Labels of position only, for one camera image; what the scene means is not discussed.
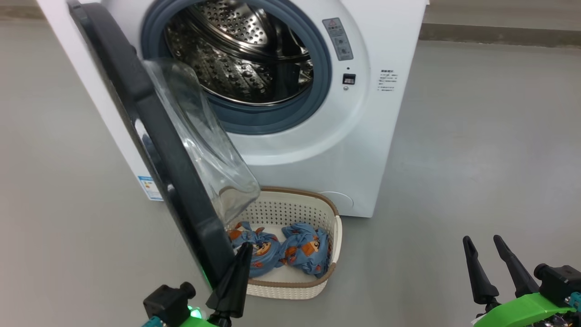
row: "black connector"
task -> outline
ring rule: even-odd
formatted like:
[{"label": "black connector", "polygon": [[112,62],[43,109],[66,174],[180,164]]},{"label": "black connector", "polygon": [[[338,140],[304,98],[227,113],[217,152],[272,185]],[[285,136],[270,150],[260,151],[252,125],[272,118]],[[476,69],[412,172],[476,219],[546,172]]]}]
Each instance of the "black connector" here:
[{"label": "black connector", "polygon": [[541,295],[559,307],[569,307],[565,299],[573,292],[581,292],[581,272],[571,266],[555,268],[540,264],[534,275],[542,281]]},{"label": "black connector", "polygon": [[144,300],[145,312],[148,318],[156,316],[167,327],[179,327],[189,318],[188,299],[194,296],[196,290],[188,282],[179,289],[161,285]]}]

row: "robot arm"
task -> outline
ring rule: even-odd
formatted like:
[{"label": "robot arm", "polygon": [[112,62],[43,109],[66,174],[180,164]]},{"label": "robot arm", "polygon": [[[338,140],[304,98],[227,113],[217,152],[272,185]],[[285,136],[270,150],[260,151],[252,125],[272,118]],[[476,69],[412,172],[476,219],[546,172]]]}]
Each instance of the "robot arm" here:
[{"label": "robot arm", "polygon": [[244,243],[224,277],[214,288],[206,305],[215,312],[208,320],[195,317],[188,307],[188,299],[196,296],[190,283],[179,289],[160,286],[144,300],[149,321],[143,327],[231,327],[230,318],[240,318],[244,313],[252,245]]},{"label": "robot arm", "polygon": [[498,290],[484,273],[472,240],[465,236],[463,242],[474,302],[486,305],[486,313],[472,322],[475,327],[581,327],[577,312],[581,305],[581,272],[571,266],[540,264],[534,272],[542,282],[539,287],[504,240],[495,235],[496,249],[507,264],[517,297],[500,304],[496,301]]}]

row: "concrete floor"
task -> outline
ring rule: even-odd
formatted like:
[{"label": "concrete floor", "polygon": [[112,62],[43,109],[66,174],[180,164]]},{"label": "concrete floor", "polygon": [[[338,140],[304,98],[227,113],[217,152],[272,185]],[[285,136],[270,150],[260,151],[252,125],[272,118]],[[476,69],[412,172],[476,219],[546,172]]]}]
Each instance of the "concrete floor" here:
[{"label": "concrete floor", "polygon": [[[45,23],[0,22],[0,314],[10,326],[140,326],[162,283],[203,280],[146,200]],[[249,297],[235,326],[468,326],[461,238],[500,301],[492,236],[529,270],[581,269],[581,51],[418,46],[376,214],[346,218],[310,301]]]}]

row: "white plastic basket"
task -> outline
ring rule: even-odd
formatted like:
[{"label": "white plastic basket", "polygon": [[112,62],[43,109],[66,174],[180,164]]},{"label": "white plastic basket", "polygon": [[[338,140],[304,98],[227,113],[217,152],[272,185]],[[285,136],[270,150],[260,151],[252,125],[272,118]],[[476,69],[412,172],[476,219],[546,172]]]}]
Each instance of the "white plastic basket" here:
[{"label": "white plastic basket", "polygon": [[327,285],[327,280],[335,270],[341,251],[343,230],[341,218],[333,203],[324,196],[292,189],[263,187],[258,199],[250,204],[242,214],[234,219],[228,229],[238,222],[247,221],[252,229],[265,227],[264,231],[285,240],[281,228],[296,222],[309,223],[314,228],[322,228],[329,234],[331,261],[327,273],[317,279],[301,270],[284,265],[269,273],[248,281],[249,295],[306,300],[313,298]]}]

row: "blue fabric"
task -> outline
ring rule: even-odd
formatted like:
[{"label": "blue fabric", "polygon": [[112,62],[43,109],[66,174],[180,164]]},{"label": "blue fabric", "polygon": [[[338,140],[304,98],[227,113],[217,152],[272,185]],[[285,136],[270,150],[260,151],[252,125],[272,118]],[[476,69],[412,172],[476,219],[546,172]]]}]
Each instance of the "blue fabric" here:
[{"label": "blue fabric", "polygon": [[281,243],[275,234],[265,233],[263,230],[264,227],[252,231],[248,222],[241,222],[229,233],[233,248],[238,248],[245,242],[254,245],[250,261],[250,278],[262,276],[274,268],[283,266],[280,261],[283,255]]},{"label": "blue fabric", "polygon": [[315,230],[308,223],[283,227],[286,241],[283,262],[309,275],[320,278],[327,272],[329,236],[322,229]]}]

